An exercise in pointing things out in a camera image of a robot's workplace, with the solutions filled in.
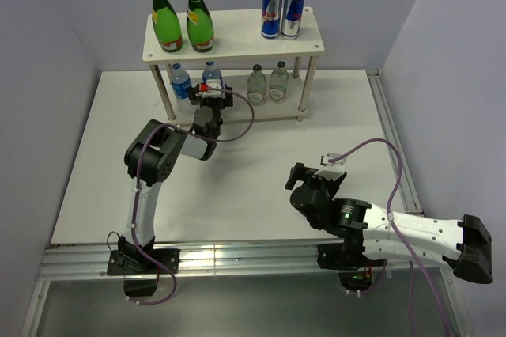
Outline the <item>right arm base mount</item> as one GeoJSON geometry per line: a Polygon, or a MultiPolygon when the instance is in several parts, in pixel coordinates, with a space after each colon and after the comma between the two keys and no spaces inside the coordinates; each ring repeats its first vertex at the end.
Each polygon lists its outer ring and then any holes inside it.
{"type": "Polygon", "coordinates": [[[386,277],[386,259],[369,259],[363,254],[347,253],[343,243],[317,245],[320,269],[337,271],[342,291],[360,298],[378,286],[386,277]]]}

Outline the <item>Chang soda water bottle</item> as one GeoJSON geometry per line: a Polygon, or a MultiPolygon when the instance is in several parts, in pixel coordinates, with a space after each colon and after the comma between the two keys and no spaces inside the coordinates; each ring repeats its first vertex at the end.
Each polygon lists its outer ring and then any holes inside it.
{"type": "Polygon", "coordinates": [[[287,93],[289,73],[284,61],[278,61],[276,68],[270,74],[269,95],[273,102],[281,103],[287,93]]]}
{"type": "Polygon", "coordinates": [[[262,105],[266,99],[266,76],[262,66],[255,64],[247,79],[247,98],[253,105],[262,105]]]}

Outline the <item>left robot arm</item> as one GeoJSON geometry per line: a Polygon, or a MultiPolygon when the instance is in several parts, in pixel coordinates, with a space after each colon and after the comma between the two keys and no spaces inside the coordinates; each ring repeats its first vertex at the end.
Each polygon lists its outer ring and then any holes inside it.
{"type": "Polygon", "coordinates": [[[190,88],[197,108],[191,128],[150,120],[124,155],[133,180],[133,199],[126,229],[118,241],[118,254],[136,273],[154,265],[154,216],[162,183],[181,155],[207,161],[217,148],[223,119],[221,111],[233,106],[232,88],[201,83],[190,88]]]}

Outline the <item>green glass bottle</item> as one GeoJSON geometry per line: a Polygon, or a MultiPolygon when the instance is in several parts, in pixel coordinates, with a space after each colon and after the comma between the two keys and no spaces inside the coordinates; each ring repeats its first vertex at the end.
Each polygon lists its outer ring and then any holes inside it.
{"type": "Polygon", "coordinates": [[[182,48],[182,29],[169,0],[152,0],[152,24],[162,50],[172,53],[182,48]]]}
{"type": "Polygon", "coordinates": [[[195,51],[203,53],[213,48],[213,21],[204,0],[188,0],[187,35],[195,51]]]}

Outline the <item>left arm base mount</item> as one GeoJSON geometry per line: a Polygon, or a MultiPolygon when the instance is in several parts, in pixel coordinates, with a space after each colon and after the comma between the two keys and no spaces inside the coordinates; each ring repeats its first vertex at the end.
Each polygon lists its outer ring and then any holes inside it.
{"type": "MultiPolygon", "coordinates": [[[[158,248],[149,254],[164,264],[173,274],[178,272],[180,250],[176,248],[158,248]]],[[[130,299],[144,300],[155,294],[162,269],[141,256],[142,262],[136,263],[112,250],[109,256],[107,275],[123,277],[123,292],[130,299]]]]}

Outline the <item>Pocari Sweat bottle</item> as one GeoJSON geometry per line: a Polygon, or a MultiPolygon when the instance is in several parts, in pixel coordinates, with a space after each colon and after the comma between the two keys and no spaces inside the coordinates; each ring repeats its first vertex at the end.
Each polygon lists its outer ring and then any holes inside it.
{"type": "Polygon", "coordinates": [[[202,80],[206,83],[208,80],[219,80],[221,83],[221,88],[223,89],[224,82],[222,78],[221,71],[217,68],[217,65],[213,61],[208,61],[205,63],[205,69],[202,72],[202,80]]]}
{"type": "Polygon", "coordinates": [[[172,64],[170,83],[172,90],[178,99],[185,100],[189,98],[191,78],[188,72],[182,68],[180,63],[172,64]]]}

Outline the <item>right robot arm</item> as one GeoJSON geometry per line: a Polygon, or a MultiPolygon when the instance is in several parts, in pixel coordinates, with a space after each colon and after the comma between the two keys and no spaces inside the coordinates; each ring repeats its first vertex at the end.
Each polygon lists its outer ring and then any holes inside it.
{"type": "Polygon", "coordinates": [[[492,282],[492,237],[480,218],[466,214],[459,220],[438,220],[388,213],[363,200],[339,198],[346,175],[341,165],[317,169],[297,163],[285,185],[291,205],[309,225],[339,239],[318,245],[320,268],[357,271],[419,258],[424,264],[449,266],[468,282],[492,282]]]}

